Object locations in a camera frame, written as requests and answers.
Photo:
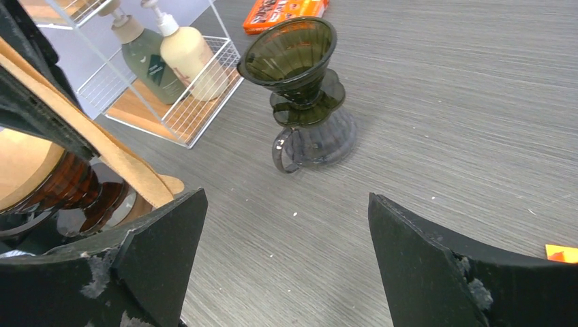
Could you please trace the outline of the brown plastic coffee dripper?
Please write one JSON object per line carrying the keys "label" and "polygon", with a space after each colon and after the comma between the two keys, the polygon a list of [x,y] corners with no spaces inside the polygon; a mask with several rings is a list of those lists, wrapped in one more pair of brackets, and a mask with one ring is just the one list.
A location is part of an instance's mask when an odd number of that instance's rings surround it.
{"label": "brown plastic coffee dripper", "polygon": [[32,191],[24,196],[14,192],[3,199],[1,240],[26,235],[59,211],[68,210],[82,215],[71,221],[59,218],[59,233],[89,236],[120,224],[137,204],[138,196],[126,181],[101,182],[87,161],[66,151]]}

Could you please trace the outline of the dark green coffee dripper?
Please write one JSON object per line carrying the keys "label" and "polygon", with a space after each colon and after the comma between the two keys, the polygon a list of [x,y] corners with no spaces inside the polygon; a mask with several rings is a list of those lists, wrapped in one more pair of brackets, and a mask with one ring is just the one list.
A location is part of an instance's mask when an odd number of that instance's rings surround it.
{"label": "dark green coffee dripper", "polygon": [[261,33],[237,63],[244,79],[272,92],[273,117],[282,127],[321,123],[346,98],[328,67],[337,45],[335,27],[323,18],[285,20]]}

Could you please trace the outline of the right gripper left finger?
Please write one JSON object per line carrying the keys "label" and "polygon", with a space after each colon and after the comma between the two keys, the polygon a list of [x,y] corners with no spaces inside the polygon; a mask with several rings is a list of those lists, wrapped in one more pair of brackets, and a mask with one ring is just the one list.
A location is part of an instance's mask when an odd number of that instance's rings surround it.
{"label": "right gripper left finger", "polygon": [[182,326],[203,189],[43,255],[1,260],[2,326]]}

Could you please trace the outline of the brown paper coffee filter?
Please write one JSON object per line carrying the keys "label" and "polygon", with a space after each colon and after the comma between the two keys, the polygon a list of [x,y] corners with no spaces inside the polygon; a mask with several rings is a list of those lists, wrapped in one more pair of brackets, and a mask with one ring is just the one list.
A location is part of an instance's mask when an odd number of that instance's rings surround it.
{"label": "brown paper coffee filter", "polygon": [[169,203],[184,190],[181,180],[158,174],[124,143],[87,118],[5,40],[1,40],[1,66],[94,146],[100,159],[153,207],[159,208]]}
{"label": "brown paper coffee filter", "polygon": [[1,210],[33,192],[52,172],[65,149],[13,129],[1,130]]}

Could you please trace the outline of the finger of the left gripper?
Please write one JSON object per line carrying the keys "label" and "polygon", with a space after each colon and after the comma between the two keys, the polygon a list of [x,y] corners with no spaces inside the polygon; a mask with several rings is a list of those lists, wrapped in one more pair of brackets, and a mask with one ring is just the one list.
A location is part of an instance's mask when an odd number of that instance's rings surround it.
{"label": "finger of the left gripper", "polygon": [[[59,55],[18,1],[1,2],[1,38],[72,104],[80,106],[58,66]],[[4,67],[1,68],[1,126],[52,141],[82,159],[100,156],[88,140]]]}

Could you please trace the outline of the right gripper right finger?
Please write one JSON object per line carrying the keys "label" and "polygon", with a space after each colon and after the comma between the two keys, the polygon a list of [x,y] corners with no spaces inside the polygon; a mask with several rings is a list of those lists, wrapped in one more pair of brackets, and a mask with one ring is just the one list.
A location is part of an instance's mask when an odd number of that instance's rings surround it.
{"label": "right gripper right finger", "polygon": [[497,248],[369,195],[395,326],[576,326],[577,266]]}

